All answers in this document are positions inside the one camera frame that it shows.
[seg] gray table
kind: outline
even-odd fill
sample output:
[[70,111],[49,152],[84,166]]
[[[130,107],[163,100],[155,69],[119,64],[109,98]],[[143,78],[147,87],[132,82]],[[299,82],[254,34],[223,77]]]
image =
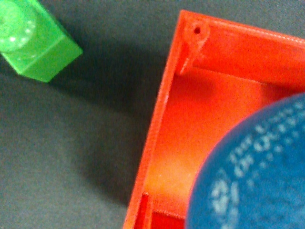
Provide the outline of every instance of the gray table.
[[305,38],[301,0],[41,2],[84,55],[49,84],[0,59],[0,229],[122,226],[180,9]]

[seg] plastic tray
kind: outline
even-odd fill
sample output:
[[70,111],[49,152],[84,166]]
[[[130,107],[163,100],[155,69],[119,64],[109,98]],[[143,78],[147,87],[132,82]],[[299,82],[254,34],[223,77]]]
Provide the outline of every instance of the plastic tray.
[[199,169],[255,111],[305,91],[305,40],[182,11],[124,229],[183,229]]

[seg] screw hole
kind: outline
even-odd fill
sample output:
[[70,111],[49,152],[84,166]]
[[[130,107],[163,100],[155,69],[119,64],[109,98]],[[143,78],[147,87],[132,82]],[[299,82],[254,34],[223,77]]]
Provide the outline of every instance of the screw hole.
[[199,34],[199,33],[200,33],[200,28],[199,28],[199,27],[196,27],[196,28],[194,29],[194,33],[195,33],[195,34]]

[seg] green plastic cube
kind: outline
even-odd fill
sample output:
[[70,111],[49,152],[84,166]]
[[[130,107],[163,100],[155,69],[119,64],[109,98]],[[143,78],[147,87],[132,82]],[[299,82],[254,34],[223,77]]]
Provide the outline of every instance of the green plastic cube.
[[82,49],[37,0],[0,0],[0,53],[18,74],[49,82]]

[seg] blue disc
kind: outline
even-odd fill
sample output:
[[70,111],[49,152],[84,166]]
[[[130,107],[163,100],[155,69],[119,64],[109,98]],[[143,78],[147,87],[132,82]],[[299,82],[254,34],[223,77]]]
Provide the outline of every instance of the blue disc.
[[201,168],[187,229],[305,228],[305,94],[250,116]]

